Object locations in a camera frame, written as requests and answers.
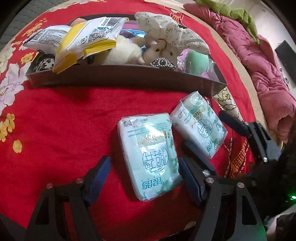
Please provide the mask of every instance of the mint green egg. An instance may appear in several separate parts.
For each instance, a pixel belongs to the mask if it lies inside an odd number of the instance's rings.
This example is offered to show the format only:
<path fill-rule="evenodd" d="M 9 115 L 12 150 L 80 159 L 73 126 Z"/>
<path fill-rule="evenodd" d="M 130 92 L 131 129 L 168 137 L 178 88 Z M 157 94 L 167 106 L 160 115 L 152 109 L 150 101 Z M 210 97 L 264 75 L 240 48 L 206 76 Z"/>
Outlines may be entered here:
<path fill-rule="evenodd" d="M 200 76 L 209 68 L 209 57 L 190 50 L 186 55 L 186 72 Z"/>

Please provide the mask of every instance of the yellow and white package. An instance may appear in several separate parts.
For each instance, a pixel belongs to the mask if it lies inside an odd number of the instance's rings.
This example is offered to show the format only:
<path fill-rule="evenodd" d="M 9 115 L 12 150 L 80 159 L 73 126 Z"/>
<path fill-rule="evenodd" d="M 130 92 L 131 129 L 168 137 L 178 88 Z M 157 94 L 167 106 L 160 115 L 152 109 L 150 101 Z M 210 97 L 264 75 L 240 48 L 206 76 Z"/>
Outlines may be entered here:
<path fill-rule="evenodd" d="M 78 60 L 116 47 L 116 38 L 128 18 L 101 17 L 73 26 L 57 49 L 54 73 L 60 73 Z"/>
<path fill-rule="evenodd" d="M 58 46 L 70 29 L 71 27 L 67 25 L 49 26 L 30 37 L 24 42 L 24 46 L 45 54 L 56 55 Z"/>

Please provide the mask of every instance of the green and white tissue pack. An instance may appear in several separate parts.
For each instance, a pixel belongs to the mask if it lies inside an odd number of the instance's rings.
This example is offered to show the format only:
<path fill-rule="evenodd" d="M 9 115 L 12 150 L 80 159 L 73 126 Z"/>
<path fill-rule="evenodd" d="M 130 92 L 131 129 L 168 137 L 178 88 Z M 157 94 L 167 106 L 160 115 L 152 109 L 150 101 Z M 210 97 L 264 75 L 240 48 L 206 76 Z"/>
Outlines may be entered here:
<path fill-rule="evenodd" d="M 209 159 L 227 135 L 220 119 L 197 91 L 180 100 L 170 117 L 174 128 L 198 146 Z"/>
<path fill-rule="evenodd" d="M 122 118 L 118 135 L 139 200 L 153 199 L 182 182 L 168 113 Z"/>

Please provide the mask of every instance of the metal screw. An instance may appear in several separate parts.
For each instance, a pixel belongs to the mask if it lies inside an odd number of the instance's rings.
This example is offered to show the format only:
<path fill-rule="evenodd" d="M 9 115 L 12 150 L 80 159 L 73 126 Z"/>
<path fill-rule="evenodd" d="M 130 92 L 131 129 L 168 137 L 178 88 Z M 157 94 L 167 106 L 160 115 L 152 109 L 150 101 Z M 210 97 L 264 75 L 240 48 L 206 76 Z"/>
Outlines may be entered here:
<path fill-rule="evenodd" d="M 211 175 L 211 173 L 208 170 L 203 170 L 202 173 L 208 177 L 209 175 Z"/>
<path fill-rule="evenodd" d="M 80 184 L 80 183 L 83 183 L 83 182 L 84 182 L 84 180 L 83 180 L 82 177 L 79 177 L 79 178 L 76 179 L 77 184 Z"/>
<path fill-rule="evenodd" d="M 238 186 L 239 188 L 244 188 L 244 184 L 243 184 L 243 183 L 238 183 L 237 186 Z"/>
<path fill-rule="evenodd" d="M 53 185 L 52 183 L 48 183 L 48 184 L 46 185 L 46 188 L 47 188 L 47 189 L 51 189 L 53 186 L 54 186 L 54 185 Z"/>
<path fill-rule="evenodd" d="M 211 177 L 207 177 L 206 181 L 207 183 L 213 183 L 215 180 Z"/>

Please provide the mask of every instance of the pink quilt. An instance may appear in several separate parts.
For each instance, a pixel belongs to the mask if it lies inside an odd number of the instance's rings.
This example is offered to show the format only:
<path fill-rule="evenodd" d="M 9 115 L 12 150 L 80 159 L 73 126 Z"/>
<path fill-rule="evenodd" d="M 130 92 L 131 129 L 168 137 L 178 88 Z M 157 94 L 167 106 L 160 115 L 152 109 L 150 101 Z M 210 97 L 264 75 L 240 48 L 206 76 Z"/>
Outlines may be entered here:
<path fill-rule="evenodd" d="M 268 41 L 258 35 L 259 46 L 239 22 L 220 16 L 207 7 L 196 3 L 187 3 L 183 7 L 211 25 L 236 54 L 251 76 L 268 127 L 287 142 L 296 114 L 296 100 L 282 79 Z"/>

